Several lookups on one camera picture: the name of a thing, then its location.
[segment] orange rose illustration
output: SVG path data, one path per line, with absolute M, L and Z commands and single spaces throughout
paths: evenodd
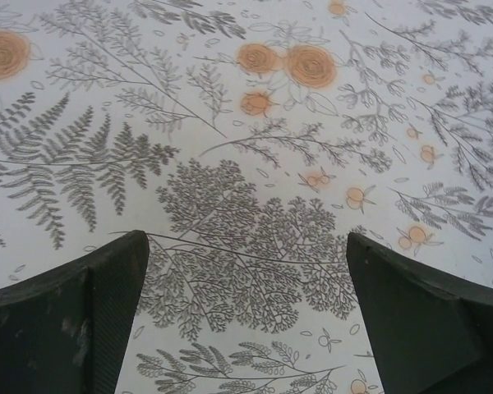
M 248 115 L 265 114 L 271 106 L 267 93 L 247 93 L 241 100 L 241 109 Z
M 330 53 L 311 45 L 299 45 L 288 51 L 286 66 L 294 81 L 310 88 L 324 88 L 338 74 Z
M 279 56 L 265 45 L 248 44 L 239 49 L 237 62 L 247 71 L 265 74 L 277 68 Z
M 27 65 L 30 42 L 23 35 L 0 30 L 0 80 L 14 76 Z

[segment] orange fruit illustration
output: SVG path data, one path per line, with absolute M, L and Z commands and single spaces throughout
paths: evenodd
M 309 176 L 306 179 L 306 183 L 308 183 L 310 186 L 316 186 L 318 184 L 318 178 L 316 178 L 315 176 Z
M 411 138 L 418 138 L 418 133 L 415 129 L 409 128 L 408 129 L 408 136 L 410 136 Z
M 351 187 L 347 190 L 347 197 L 357 202 L 363 201 L 363 191 L 358 189 L 357 187 Z
M 412 242 L 406 236 L 401 236 L 398 239 L 398 245 L 400 245 L 400 248 L 402 248 L 403 250 L 408 250 L 411 249 Z
M 436 82 L 436 79 L 434 76 L 432 76 L 431 74 L 425 74 L 423 76 L 423 80 L 424 82 L 426 82 L 428 85 L 434 85 L 435 82 Z
M 345 6 L 342 3 L 333 2 L 329 6 L 329 11 L 335 15 L 343 15 L 345 14 Z
M 366 394 L 367 385 L 360 379 L 353 380 L 351 383 L 352 394 Z
M 419 226 L 413 226 L 409 229 L 409 239 L 421 244 L 426 240 L 426 232 Z

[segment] floral pattern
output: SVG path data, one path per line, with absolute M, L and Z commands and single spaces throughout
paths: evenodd
M 350 231 L 493 286 L 493 3 L 2 3 L 0 287 L 145 230 L 117 392 L 383 394 Z

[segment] leaf illustration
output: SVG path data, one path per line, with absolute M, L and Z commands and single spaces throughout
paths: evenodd
M 354 309 L 346 236 L 333 235 L 334 215 L 318 199 L 259 204 L 255 191 L 238 165 L 226 160 L 217 167 L 193 159 L 179 164 L 168 187 L 158 188 L 177 239 L 197 239 L 187 248 L 166 248 L 161 235 L 150 238 L 153 268 L 140 311 L 159 327 L 176 323 L 180 335 L 194 341 L 203 323 L 216 332 L 233 320 L 265 332 L 288 330 L 304 297 L 314 309 L 340 318 Z M 299 354 L 280 346 L 294 363 Z M 238 355 L 234 364 L 251 363 L 253 355 Z
M 338 116 L 338 110 L 325 96 L 319 93 L 310 93 L 306 97 L 306 107 L 312 112 L 319 112 L 325 115 Z
M 62 247 L 66 235 L 59 194 L 67 197 L 94 231 L 98 221 L 96 185 L 107 189 L 120 214 L 126 199 L 126 179 L 132 177 L 146 188 L 150 173 L 160 176 L 162 166 L 177 152 L 169 146 L 152 145 L 147 135 L 135 137 L 128 124 L 110 148 L 111 118 L 106 115 L 94 132 L 92 107 L 54 131 L 69 104 L 69 95 L 28 119 L 34 100 L 33 94 L 23 94 L 0 112 L 0 153 L 7 158 L 6 162 L 0 159 L 0 189 L 9 190 L 7 197 L 18 200 L 16 209 L 49 234 L 55 249 Z M 5 245 L 1 236 L 0 245 Z

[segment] lacy leaf illustration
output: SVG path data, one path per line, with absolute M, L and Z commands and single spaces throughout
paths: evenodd
M 435 32 L 436 23 L 430 21 L 420 27 L 411 29 L 409 27 L 400 27 L 392 30 L 380 22 L 372 21 L 390 33 L 406 39 L 412 45 L 412 50 L 426 59 L 426 64 L 433 66 L 442 71 L 449 70 L 449 61 L 458 59 L 466 71 L 477 73 L 479 76 L 484 75 L 484 71 L 479 64 L 480 59 L 493 62 L 493 37 L 485 37 L 479 47 L 474 47 L 471 35 L 463 30 L 458 32 L 456 39 L 435 39 L 434 41 L 422 41 L 429 38 Z
M 433 131 L 453 148 L 453 163 L 480 191 L 493 190 L 493 82 L 451 86 L 433 105 L 416 99 L 430 114 Z
M 493 230 L 493 196 L 475 199 L 463 187 L 445 187 L 442 182 L 423 186 L 425 195 L 415 197 L 393 190 L 399 199 L 396 207 L 416 222 L 441 229 L 445 224 L 466 236 L 480 241 L 486 231 Z
M 347 104 L 347 109 L 357 109 L 357 114 L 345 113 L 342 128 L 353 130 L 355 133 L 369 133 L 370 141 L 377 141 L 381 146 L 393 138 L 388 134 L 388 123 L 397 121 L 403 123 L 408 119 L 403 113 L 405 106 L 402 103 L 388 103 L 376 92 L 373 85 L 385 85 L 393 96 L 402 97 L 405 91 L 403 85 L 405 80 L 398 78 L 386 80 L 378 72 L 373 70 L 368 63 L 380 61 L 383 70 L 394 70 L 399 76 L 405 74 L 408 68 L 410 56 L 407 49 L 402 45 L 391 45 L 385 41 L 380 46 L 362 44 L 350 39 L 343 31 L 342 36 L 350 45 L 347 66 L 354 68 L 363 83 L 363 89 L 345 84 L 339 88 L 342 92 L 338 96 L 339 101 Z
M 159 176 L 177 152 L 167 145 L 151 144 L 148 135 L 134 136 L 127 123 L 111 142 L 110 116 L 105 115 L 95 131 L 92 107 L 53 133 L 69 101 L 66 94 L 27 120 L 35 95 L 26 93 L 0 112 L 0 192 L 7 190 L 9 199 L 20 201 L 17 210 L 49 233 L 55 249 L 65 237 L 59 195 L 66 197 L 92 232 L 97 225 L 94 186 L 106 191 L 120 215 L 127 178 L 145 189 L 150 173 Z M 1 235 L 0 245 L 5 245 Z
M 346 235 L 318 199 L 260 204 L 236 163 L 191 160 L 157 190 L 175 236 L 149 234 L 140 312 L 195 340 L 202 324 L 282 332 L 311 308 L 347 318 L 357 304 L 345 259 Z
M 276 390 L 287 394 L 308 390 L 328 394 L 338 388 L 334 375 L 344 366 L 315 371 L 301 369 L 300 352 L 277 341 L 272 341 L 270 346 L 255 342 L 238 346 L 238 351 L 228 357 L 213 346 L 199 343 L 181 349 L 178 358 L 158 349 L 159 355 L 137 355 L 141 360 L 137 371 L 157 379 L 159 392 L 171 394 L 191 392 L 197 389 L 197 383 L 209 380 L 215 385 L 212 391 L 215 394 L 268 394 Z
M 445 19 L 461 17 L 475 25 L 493 25 L 493 7 L 476 4 L 469 6 L 468 0 L 418 0 L 417 5 L 429 15 L 443 16 Z
M 129 6 L 141 18 L 152 18 L 164 25 L 184 21 L 201 34 L 221 33 L 226 37 L 245 38 L 245 29 L 227 12 L 211 11 L 207 15 L 197 12 L 202 4 L 193 0 L 135 0 Z
M 92 0 L 71 0 L 53 14 L 43 13 L 40 20 L 49 33 L 83 39 L 67 50 L 66 61 L 52 60 L 48 77 L 53 83 L 86 90 L 122 86 L 119 101 L 147 115 L 150 126 L 171 133 L 181 128 L 184 120 L 193 118 L 224 136 L 212 121 L 181 103 L 176 85 L 182 78 L 178 67 L 166 50 L 144 48 L 140 28 L 128 14 L 96 6 Z M 215 119 L 215 109 L 210 110 Z
M 267 118 L 264 124 L 251 127 L 251 136 L 216 145 L 207 149 L 201 156 L 211 150 L 232 145 L 240 152 L 261 156 L 265 162 L 277 168 L 280 167 L 278 154 L 264 145 L 272 144 L 300 154 L 307 166 L 317 164 L 321 157 L 325 157 L 335 166 L 345 167 L 348 165 L 348 158 L 357 156 L 360 163 L 377 173 L 390 169 L 392 160 L 385 152 L 378 149 L 371 149 L 369 153 L 362 152 L 365 148 L 365 141 L 362 140 L 337 139 L 335 142 L 318 140 L 322 129 L 323 125 L 316 123 L 306 124 L 300 131 L 291 132 L 287 128 L 285 119 Z

